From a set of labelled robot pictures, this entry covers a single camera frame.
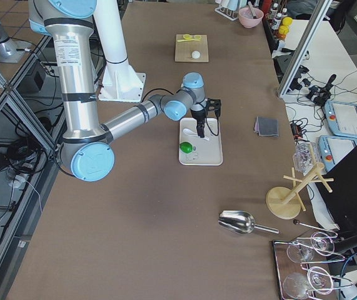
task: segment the label on robot arm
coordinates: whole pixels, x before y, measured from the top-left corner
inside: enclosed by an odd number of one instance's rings
[[[54,41],[58,66],[80,66],[81,52],[77,39],[58,39]]]

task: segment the black cylinder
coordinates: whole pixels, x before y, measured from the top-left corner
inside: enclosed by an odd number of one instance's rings
[[[357,247],[357,235],[337,242],[334,246],[336,253],[345,253],[347,250]]]

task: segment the green lime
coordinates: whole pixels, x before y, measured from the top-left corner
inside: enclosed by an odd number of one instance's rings
[[[191,153],[193,150],[193,147],[190,142],[182,142],[179,145],[179,148],[182,150],[182,152],[184,152],[186,154]]]

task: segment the wooden cutting board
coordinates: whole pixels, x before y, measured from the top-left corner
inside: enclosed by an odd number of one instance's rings
[[[178,39],[183,39],[183,34],[176,35],[176,55],[177,63],[208,63],[208,36],[201,34],[200,41],[177,42]],[[192,52],[199,51],[201,56],[198,59],[192,58]]]

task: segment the yellow measuring spoon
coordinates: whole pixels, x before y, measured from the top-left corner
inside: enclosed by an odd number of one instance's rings
[[[202,36],[200,34],[184,34],[183,39],[178,39],[177,42],[190,42],[190,41],[200,41]]]

